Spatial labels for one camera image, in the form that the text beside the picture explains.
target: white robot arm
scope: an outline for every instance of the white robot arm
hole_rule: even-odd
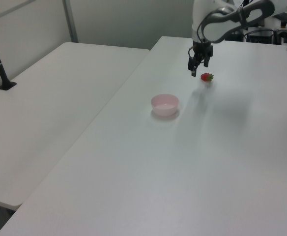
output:
[[[196,76],[197,67],[208,67],[213,56],[211,43],[220,43],[229,34],[255,24],[262,19],[287,11],[287,0],[256,0],[236,8],[222,0],[195,0],[193,8],[194,57],[188,69]]]

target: strawberry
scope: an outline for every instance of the strawberry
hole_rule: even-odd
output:
[[[201,80],[203,80],[205,82],[211,82],[213,80],[213,75],[211,75],[209,73],[204,73],[201,75]]]

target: wall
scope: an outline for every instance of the wall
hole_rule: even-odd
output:
[[[62,0],[36,0],[0,18],[0,58],[9,79],[69,41]]]
[[[151,49],[163,35],[191,37],[194,0],[69,2],[80,43]]]

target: table surface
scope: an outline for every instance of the table surface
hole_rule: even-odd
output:
[[[147,54],[64,43],[0,90],[0,206],[25,201]]]
[[[286,48],[214,45],[206,89],[191,44],[160,39],[0,236],[287,236]]]

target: pink bowl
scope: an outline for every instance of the pink bowl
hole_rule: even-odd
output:
[[[151,105],[155,114],[169,117],[177,111],[178,98],[171,94],[160,94],[152,98]]]

